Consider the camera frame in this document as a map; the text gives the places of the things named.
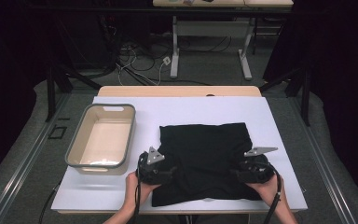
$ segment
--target gray carpet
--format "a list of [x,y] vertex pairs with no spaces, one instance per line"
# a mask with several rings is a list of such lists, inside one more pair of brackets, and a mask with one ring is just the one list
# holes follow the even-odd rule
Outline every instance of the gray carpet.
[[[262,75],[268,62],[269,55],[273,48],[275,37],[261,37],[258,39],[257,54],[248,53],[249,64],[254,76],[252,81],[243,80],[239,59],[238,48],[241,48],[241,40],[233,39],[230,43],[226,39],[224,43],[229,46],[223,52],[191,52],[190,49],[208,50],[214,48],[222,38],[194,37],[181,40],[181,46],[188,51],[181,51],[179,63],[179,78],[169,78],[169,67],[163,67],[161,85],[255,85],[263,84]],[[156,40],[152,52],[161,57],[153,60],[137,51],[138,60],[133,64],[132,69],[142,70],[151,67],[147,71],[139,71],[143,75],[158,78],[158,69],[164,56],[170,56],[170,52],[162,45],[167,42]],[[121,56],[123,63],[127,58]],[[84,74],[91,74],[95,71],[85,71]],[[94,79],[102,85],[120,85],[117,71],[109,76]],[[128,74],[120,76],[123,85],[140,85]],[[37,223],[42,212],[43,205],[51,190],[61,180],[66,169],[64,154],[72,139],[76,125],[84,108],[92,102],[92,97],[97,91],[87,85],[72,80],[75,89],[71,94],[62,94],[58,111],[54,120],[45,123],[47,115],[46,83],[41,83],[35,90],[38,99],[34,113],[24,128],[16,144],[10,150],[0,167],[0,223]],[[268,98],[272,114],[281,133],[283,143],[293,164],[296,176],[301,187],[305,190],[309,209],[296,213],[299,223],[345,223],[332,200],[331,191],[321,175],[317,161],[314,157],[315,145],[310,139],[316,139],[318,147],[322,150],[328,164],[329,170],[334,174],[339,188],[342,189],[342,196],[353,214],[353,219],[358,222],[358,188],[354,186],[351,177],[346,172],[342,163],[337,158],[334,149],[329,141],[329,132],[325,124],[323,104],[314,95],[310,98],[310,123],[309,128],[304,127],[298,118],[297,98],[286,98],[282,92],[285,83],[274,87],[264,95]],[[52,129],[66,127],[62,139],[48,139]],[[40,146],[40,150],[34,154],[34,161],[30,165],[29,172],[23,174],[16,191],[12,192],[9,201],[3,197],[5,188],[10,185],[10,178],[19,172],[19,166],[24,162],[33,148]],[[44,215],[44,223],[102,223],[109,215],[61,215],[49,210],[52,200]],[[252,214],[250,223],[262,223],[265,214]],[[202,216],[199,223],[246,223],[245,216],[224,215],[224,216]],[[177,223],[176,216],[155,217],[141,216],[139,223]],[[270,223],[279,223],[272,219]]]

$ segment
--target controller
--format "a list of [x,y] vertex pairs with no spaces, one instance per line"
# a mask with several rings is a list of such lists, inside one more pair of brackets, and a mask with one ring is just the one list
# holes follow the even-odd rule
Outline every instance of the controller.
[[169,171],[160,171],[160,165],[164,160],[164,155],[160,154],[152,147],[149,148],[148,153],[146,151],[142,153],[139,156],[138,170],[136,172],[141,182],[148,185],[163,185],[170,183],[176,167],[173,167]]
[[240,170],[232,170],[231,173],[236,175],[241,183],[264,184],[274,176],[274,171],[265,155],[248,157],[245,161],[240,161],[239,167]]

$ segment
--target tabletop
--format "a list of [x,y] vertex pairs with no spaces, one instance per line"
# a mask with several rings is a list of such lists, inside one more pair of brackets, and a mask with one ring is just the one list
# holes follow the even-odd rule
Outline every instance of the tabletop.
[[[251,87],[205,87],[204,89],[200,88],[203,89],[199,92],[200,96],[184,97],[179,95],[187,92],[184,90],[196,92],[196,87],[170,87],[170,94],[176,94],[176,96],[141,96],[142,92],[149,92],[150,94],[154,91],[157,93],[158,90],[165,89],[165,91],[168,91],[167,88],[106,87],[100,90],[101,95],[99,94],[94,98],[94,104],[131,104],[136,109],[135,137],[131,145],[132,150],[127,173],[136,169],[137,158],[144,150],[148,150],[150,146],[158,148],[159,126],[245,122],[254,146],[279,148],[275,152],[270,152],[268,159],[285,176],[286,190],[291,192],[287,196],[289,205],[294,211],[307,209],[304,196],[269,110],[267,100],[260,96],[243,96],[244,90],[258,92],[258,89]],[[224,96],[222,90],[225,88],[237,89],[242,96],[232,96],[233,92],[231,95]],[[111,92],[110,94],[115,97],[103,96],[108,95],[108,92]],[[125,92],[132,96],[123,96]],[[206,92],[208,92],[207,94],[220,93],[222,95],[205,97]],[[60,213],[75,214],[115,212],[124,200],[126,174],[83,175],[75,168],[68,166],[51,209]],[[268,210],[269,208],[262,201],[213,199],[152,207],[151,197],[149,197],[142,205],[140,214],[232,214],[267,212]]]

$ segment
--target table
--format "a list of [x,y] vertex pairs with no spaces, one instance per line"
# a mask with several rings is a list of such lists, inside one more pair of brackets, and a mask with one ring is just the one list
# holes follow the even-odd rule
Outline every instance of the table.
[[[291,192],[287,195],[289,205],[294,211],[307,209],[267,101],[256,87],[102,87],[93,103],[135,106],[136,127],[127,173],[135,170],[144,150],[150,146],[158,148],[159,125],[244,121],[254,145],[279,148],[267,156],[285,176],[286,191]],[[82,175],[68,166],[51,209],[63,214],[114,213],[124,200],[127,173]],[[152,207],[149,197],[140,214],[238,214],[268,210],[261,201],[212,199]]]
[[[183,0],[153,0],[155,7],[190,7],[183,4]],[[195,0],[191,7],[239,7],[258,10],[265,7],[291,7],[292,0],[213,0],[206,2]],[[171,78],[177,78],[179,65],[179,48],[177,38],[179,35],[194,36],[231,36],[244,38],[242,49],[238,50],[242,72],[246,80],[252,79],[251,70],[246,58],[246,50],[252,37],[249,21],[178,21],[172,18],[172,64]]]

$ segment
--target electrical outlet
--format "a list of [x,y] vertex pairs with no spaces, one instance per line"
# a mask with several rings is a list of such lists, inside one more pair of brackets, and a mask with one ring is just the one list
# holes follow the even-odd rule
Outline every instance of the electrical outlet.
[[168,65],[168,64],[171,63],[171,59],[170,59],[170,57],[168,57],[168,56],[165,57],[162,61],[165,63],[165,65]]

